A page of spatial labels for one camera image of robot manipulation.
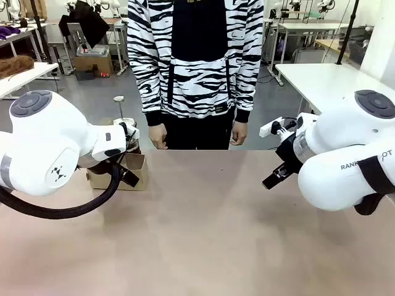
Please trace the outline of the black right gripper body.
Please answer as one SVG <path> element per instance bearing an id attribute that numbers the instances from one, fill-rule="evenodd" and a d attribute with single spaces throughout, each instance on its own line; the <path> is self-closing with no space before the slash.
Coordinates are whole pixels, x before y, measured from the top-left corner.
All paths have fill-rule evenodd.
<path id="1" fill-rule="evenodd" d="M 302 168 L 302 162 L 297 158 L 293 148 L 295 138 L 295 132 L 292 132 L 282 140 L 281 144 L 276 148 L 275 153 L 283 161 L 276 170 L 285 173 L 299 173 Z"/>

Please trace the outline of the person's left hand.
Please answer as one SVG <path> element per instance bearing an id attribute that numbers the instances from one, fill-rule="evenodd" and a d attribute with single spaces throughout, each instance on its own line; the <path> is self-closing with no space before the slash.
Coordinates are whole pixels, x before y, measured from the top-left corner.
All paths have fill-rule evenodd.
<path id="1" fill-rule="evenodd" d="M 241 146 L 245 142 L 248 134 L 247 123 L 234 121 L 232 127 L 232 138 L 230 144 L 232 146 Z"/>

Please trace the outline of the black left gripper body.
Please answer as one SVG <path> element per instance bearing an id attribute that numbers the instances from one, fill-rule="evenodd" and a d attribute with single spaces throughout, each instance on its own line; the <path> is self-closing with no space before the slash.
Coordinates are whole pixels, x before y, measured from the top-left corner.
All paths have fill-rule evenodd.
<path id="1" fill-rule="evenodd" d="M 124 152 L 124 153 L 121 153 L 121 154 L 114 155 L 114 156 L 112 156 L 112 157 L 110 157 L 110 158 L 108 158 L 106 160 L 103 160 L 100 163 L 100 165 L 101 165 L 100 172 L 101 173 L 111 173 L 112 172 L 112 167 L 114 165 L 117 166 L 119 171 L 126 172 L 127 171 L 127 167 L 122 165 L 122 161 L 123 161 L 123 159 L 125 157 L 125 154 L 126 153 Z"/>

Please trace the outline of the person's right hand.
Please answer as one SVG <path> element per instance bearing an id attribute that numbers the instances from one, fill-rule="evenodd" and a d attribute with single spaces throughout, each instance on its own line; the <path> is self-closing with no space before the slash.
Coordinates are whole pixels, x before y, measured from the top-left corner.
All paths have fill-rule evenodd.
<path id="1" fill-rule="evenodd" d="M 150 126 L 149 127 L 149 138 L 156 149 L 159 150 L 167 150 L 167 143 L 165 138 L 167 136 L 167 130 L 163 123 Z"/>

